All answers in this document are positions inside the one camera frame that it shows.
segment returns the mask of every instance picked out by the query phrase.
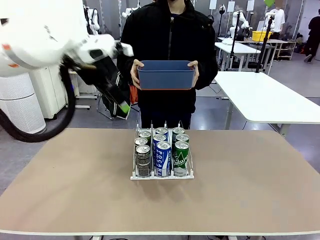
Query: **gray-blue container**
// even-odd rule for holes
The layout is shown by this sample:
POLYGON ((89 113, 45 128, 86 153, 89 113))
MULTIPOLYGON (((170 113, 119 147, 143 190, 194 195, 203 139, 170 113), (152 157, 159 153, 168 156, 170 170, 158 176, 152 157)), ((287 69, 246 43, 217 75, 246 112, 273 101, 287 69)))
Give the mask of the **gray-blue container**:
POLYGON ((192 88, 195 75, 189 61, 142 61, 144 67, 138 67, 142 90, 188 90, 192 88))

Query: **person's right hand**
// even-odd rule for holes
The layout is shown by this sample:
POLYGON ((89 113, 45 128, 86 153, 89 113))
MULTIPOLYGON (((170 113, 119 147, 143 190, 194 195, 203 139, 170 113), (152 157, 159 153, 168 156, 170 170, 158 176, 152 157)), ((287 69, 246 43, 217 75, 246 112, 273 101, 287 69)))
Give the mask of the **person's right hand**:
POLYGON ((140 62, 139 60, 135 59, 133 61, 133 65, 132 65, 132 68, 131 68, 131 71, 130 71, 130 74, 131 74, 131 78, 132 78, 132 82, 133 82, 133 85, 137 88, 137 89, 140 89, 141 90, 141 87, 140 87, 140 81, 138 79, 138 66, 143 68, 145 65, 140 62))

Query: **yellow bin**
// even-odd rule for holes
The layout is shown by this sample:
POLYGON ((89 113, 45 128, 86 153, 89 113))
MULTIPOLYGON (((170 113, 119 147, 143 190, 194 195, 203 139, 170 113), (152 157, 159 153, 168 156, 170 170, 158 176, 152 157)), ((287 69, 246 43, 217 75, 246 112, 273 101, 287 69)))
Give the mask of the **yellow bin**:
MULTIPOLYGON (((252 31, 252 41, 263 42, 266 36, 266 31, 252 31)), ((270 31, 268 34, 268 40, 271 36, 272 32, 270 31)))

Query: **blue and white can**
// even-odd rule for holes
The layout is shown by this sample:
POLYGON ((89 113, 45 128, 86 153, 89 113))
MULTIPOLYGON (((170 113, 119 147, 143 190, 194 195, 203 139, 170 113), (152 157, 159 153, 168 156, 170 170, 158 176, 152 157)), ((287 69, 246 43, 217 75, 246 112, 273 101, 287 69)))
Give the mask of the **blue and white can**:
POLYGON ((171 145, 167 141, 160 141, 155 149, 154 175, 157 177, 170 176, 171 145))
POLYGON ((168 131, 168 129, 167 128, 165 128, 165 127, 158 127, 156 130, 155 130, 155 134, 157 135, 157 134, 163 134, 163 135, 165 135, 165 137, 166 137, 166 141, 168 141, 168 135, 169 135, 169 131, 168 131))
POLYGON ((163 134, 155 134, 152 139, 152 159, 153 166, 156 167, 156 148, 159 142, 167 140, 166 136, 163 134))

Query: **person's left hand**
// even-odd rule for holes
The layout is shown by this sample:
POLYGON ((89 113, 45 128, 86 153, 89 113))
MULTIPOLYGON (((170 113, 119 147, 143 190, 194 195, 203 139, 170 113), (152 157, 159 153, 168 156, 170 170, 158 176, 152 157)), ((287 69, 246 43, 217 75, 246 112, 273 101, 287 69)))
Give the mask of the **person's left hand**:
POLYGON ((195 74, 192 82, 192 87, 194 88, 199 78, 198 61, 189 62, 188 67, 194 67, 195 69, 195 74))

